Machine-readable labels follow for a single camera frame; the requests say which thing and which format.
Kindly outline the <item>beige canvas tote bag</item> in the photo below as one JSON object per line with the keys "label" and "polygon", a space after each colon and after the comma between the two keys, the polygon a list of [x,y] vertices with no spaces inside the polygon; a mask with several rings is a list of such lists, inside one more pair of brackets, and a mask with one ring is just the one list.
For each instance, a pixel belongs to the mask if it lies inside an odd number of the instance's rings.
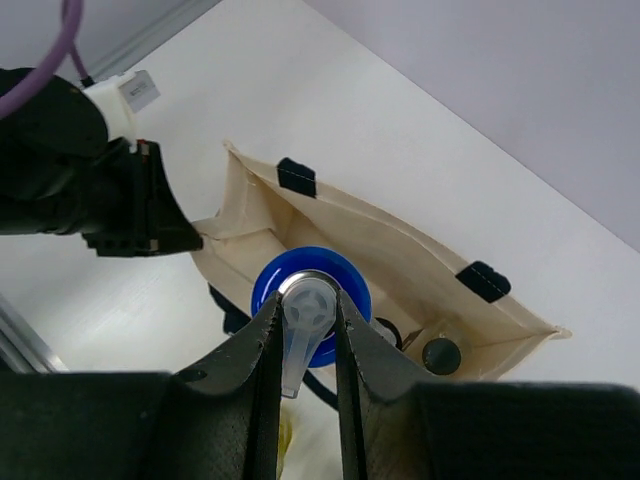
{"label": "beige canvas tote bag", "polygon": [[399,218],[319,182],[290,160],[267,164],[227,147],[224,200],[196,223],[203,248],[193,256],[204,279],[243,313],[253,287],[277,255],[320,246],[363,276],[372,313],[399,331],[403,352],[420,363],[436,338],[460,350],[455,380],[495,380],[542,344],[566,339],[517,302],[508,279],[468,261]]}

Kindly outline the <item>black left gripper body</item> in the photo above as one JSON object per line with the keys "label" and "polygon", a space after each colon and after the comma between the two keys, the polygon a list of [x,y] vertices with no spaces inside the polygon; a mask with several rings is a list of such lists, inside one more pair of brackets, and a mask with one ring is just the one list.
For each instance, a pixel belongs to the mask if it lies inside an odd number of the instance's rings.
{"label": "black left gripper body", "polygon": [[81,235],[101,256],[151,256],[154,146],[110,138],[98,107],[55,76],[1,121],[1,233]]}

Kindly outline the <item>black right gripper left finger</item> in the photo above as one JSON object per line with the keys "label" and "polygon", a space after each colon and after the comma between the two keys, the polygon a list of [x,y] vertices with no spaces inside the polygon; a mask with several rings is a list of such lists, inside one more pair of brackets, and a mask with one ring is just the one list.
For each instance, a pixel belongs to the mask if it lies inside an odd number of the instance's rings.
{"label": "black right gripper left finger", "polygon": [[18,373],[1,366],[5,479],[272,479],[282,308],[176,374]]}

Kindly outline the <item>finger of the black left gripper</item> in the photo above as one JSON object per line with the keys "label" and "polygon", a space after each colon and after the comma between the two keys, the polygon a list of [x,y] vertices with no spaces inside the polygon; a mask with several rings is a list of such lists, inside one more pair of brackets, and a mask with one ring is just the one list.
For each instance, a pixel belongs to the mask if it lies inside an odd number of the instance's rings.
{"label": "finger of the black left gripper", "polygon": [[151,255],[172,255],[201,250],[203,240],[173,195],[158,143],[144,142],[144,164],[148,251]]}

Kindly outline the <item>yellow bottle red cap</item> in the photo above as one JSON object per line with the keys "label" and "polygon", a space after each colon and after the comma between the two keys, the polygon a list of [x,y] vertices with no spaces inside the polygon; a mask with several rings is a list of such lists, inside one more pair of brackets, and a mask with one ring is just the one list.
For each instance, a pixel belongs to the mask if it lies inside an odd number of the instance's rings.
{"label": "yellow bottle red cap", "polygon": [[315,400],[283,401],[278,479],[341,479],[338,414]]}

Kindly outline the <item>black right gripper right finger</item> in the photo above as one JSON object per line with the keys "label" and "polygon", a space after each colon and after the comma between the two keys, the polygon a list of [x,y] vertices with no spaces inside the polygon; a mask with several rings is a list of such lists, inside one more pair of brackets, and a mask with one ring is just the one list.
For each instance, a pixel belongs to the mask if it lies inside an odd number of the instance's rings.
{"label": "black right gripper right finger", "polygon": [[336,310],[347,479],[635,479],[639,395],[621,385],[451,381]]}

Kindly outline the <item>blue pump bottle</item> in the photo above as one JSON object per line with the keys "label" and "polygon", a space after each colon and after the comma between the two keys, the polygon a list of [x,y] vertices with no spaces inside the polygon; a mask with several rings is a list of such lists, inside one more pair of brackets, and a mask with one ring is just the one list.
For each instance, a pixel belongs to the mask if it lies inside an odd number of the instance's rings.
{"label": "blue pump bottle", "polygon": [[336,361],[336,321],[339,292],[346,292],[364,320],[372,319],[372,298],[359,270],[339,253],[319,246],[288,250],[258,275],[250,311],[256,315],[268,297],[281,296],[283,314],[282,395],[298,396],[312,368]]}

